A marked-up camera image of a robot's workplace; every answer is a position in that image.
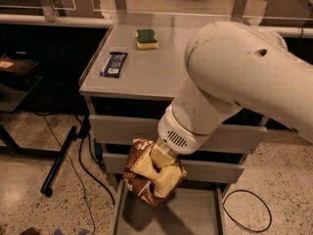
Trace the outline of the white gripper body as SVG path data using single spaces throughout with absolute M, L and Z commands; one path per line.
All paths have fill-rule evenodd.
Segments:
M 196 134 L 186 129 L 175 117 L 169 106 L 157 126 L 158 138 L 151 151 L 151 158 L 157 168 L 174 165 L 179 155 L 194 153 L 208 135 Z

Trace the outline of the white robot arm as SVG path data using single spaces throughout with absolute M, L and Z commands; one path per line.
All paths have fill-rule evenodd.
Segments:
M 202 27 L 185 50 L 188 78 L 157 127 L 158 139 L 133 142 L 123 180 L 156 206 L 187 172 L 179 158 L 194 153 L 242 109 L 272 118 L 313 140 L 313 73 L 274 31 L 241 23 Z

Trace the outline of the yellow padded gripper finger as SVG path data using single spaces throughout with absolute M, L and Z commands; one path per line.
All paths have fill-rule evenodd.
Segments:
M 179 164 L 164 167 L 156 176 L 155 196 L 166 198 L 186 175 L 187 171 Z
M 157 175 L 149 153 L 144 153 L 131 167 L 131 171 L 150 180 L 154 180 Z

